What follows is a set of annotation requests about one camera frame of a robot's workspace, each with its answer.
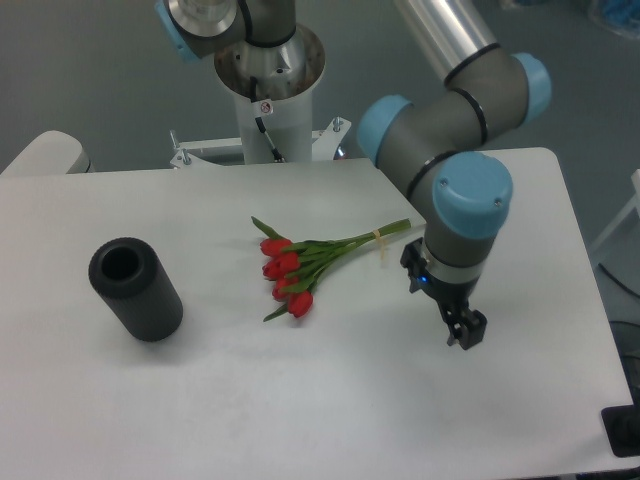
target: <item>green leaf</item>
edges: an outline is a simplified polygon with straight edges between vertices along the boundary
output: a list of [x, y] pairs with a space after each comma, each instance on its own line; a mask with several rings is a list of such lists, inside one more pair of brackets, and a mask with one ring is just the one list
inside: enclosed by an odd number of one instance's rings
[[324, 246], [312, 245], [309, 248], [307, 248], [304, 252], [302, 252], [302, 255], [305, 255], [305, 256], [316, 255], [318, 253], [331, 252], [335, 248], [336, 248], [335, 245], [324, 245]]
[[300, 243], [306, 243], [307, 245], [326, 245], [329, 243], [333, 243], [333, 240], [305, 240], [304, 242]]
[[323, 258], [327, 258], [331, 256], [331, 252], [322, 252], [322, 253], [314, 253], [314, 254], [307, 254], [307, 253], [303, 253], [301, 255], [298, 255], [298, 260], [300, 261], [300, 263], [309, 263], [309, 262], [315, 262], [317, 260], [322, 260]]
[[334, 260], [341, 257], [345, 253], [347, 253], [347, 250], [345, 248], [342, 248], [342, 249], [338, 248], [338, 249], [334, 249], [332, 251], [326, 252], [322, 255], [320, 254], [313, 255], [314, 257], [317, 256], [317, 259], [312, 260], [311, 263], [303, 262], [302, 260], [300, 260], [301, 264], [303, 264], [304, 266], [300, 267], [298, 270], [294, 272], [287, 273], [284, 277], [285, 278], [307, 277], [309, 275], [311, 275], [312, 277], [315, 277], [318, 271], [325, 268], [327, 265], [331, 264]]
[[286, 303], [284, 305], [282, 305], [280, 308], [278, 308], [271, 315], [267, 315], [266, 317], [264, 317], [264, 320], [262, 320], [262, 321], [263, 322], [268, 322], [269, 320], [273, 320], [274, 318], [278, 318], [279, 316], [284, 315], [285, 313], [287, 313], [287, 304]]
[[280, 291], [283, 293], [302, 293], [307, 290], [314, 281], [314, 277], [303, 278], [298, 283], [294, 283], [288, 287], [282, 287]]
[[258, 227], [258, 229], [264, 233], [267, 237], [269, 237], [271, 240], [280, 240], [282, 238], [284, 238], [282, 235], [280, 235], [278, 232], [276, 232], [273, 228], [271, 228], [269, 225], [267, 225], [266, 223], [261, 222], [260, 220], [258, 220], [256, 217], [251, 217], [251, 221], [253, 222], [253, 224]]
[[334, 248], [334, 245], [330, 242], [314, 242], [311, 240], [305, 240], [304, 242], [296, 242], [282, 249], [283, 252], [298, 252], [304, 254], [313, 254], [326, 252]]

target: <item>rubber band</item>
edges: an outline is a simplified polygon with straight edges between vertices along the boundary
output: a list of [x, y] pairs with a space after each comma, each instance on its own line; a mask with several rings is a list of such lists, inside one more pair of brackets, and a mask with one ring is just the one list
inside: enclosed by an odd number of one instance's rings
[[378, 229], [375, 229], [372, 233], [373, 236], [376, 237], [376, 242], [380, 246], [380, 261], [382, 261], [384, 260], [384, 250], [387, 246], [387, 242], [384, 238], [382, 238], [382, 235], [380, 235], [380, 231]]

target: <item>cylinder opening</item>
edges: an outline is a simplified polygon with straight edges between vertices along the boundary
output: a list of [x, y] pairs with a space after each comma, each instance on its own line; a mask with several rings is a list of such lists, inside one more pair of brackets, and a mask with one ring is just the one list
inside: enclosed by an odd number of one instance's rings
[[138, 253], [129, 247], [116, 247], [107, 252], [102, 260], [102, 273], [114, 282], [124, 282], [139, 270], [141, 259]]

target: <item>light blue joint cap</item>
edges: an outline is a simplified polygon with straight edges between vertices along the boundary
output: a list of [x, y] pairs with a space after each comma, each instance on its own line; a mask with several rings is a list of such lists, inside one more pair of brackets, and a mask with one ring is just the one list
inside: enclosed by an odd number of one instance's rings
[[447, 227], [472, 240], [498, 234], [513, 195], [507, 167], [478, 152], [458, 153], [445, 161], [433, 182], [433, 204]]
[[528, 123], [551, 103], [551, 77], [544, 64], [528, 53], [516, 53], [513, 57], [522, 64], [529, 83], [529, 107], [523, 123]]
[[398, 114], [411, 102], [402, 95], [389, 95], [369, 107], [358, 126], [358, 144], [374, 165], [378, 165], [378, 152], [389, 127]]
[[189, 45], [187, 45], [187, 42], [184, 41], [184, 38], [182, 38], [182, 35], [180, 35], [180, 32], [178, 32], [178, 29], [171, 21], [169, 12], [162, 0], [158, 0], [156, 2], [155, 9], [156, 13], [160, 17], [160, 21], [162, 22], [164, 29], [167, 31], [167, 34], [171, 39], [171, 43], [173, 43], [173, 46], [178, 50], [178, 55], [180, 55], [182, 61], [185, 63], [194, 63], [199, 61], [200, 59], [198, 56], [189, 48]]

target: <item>silver metal tube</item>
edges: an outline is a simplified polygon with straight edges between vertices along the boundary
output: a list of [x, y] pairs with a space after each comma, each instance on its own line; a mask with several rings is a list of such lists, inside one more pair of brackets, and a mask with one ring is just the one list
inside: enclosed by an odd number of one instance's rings
[[496, 38], [471, 0], [395, 0], [436, 74], [447, 75]]

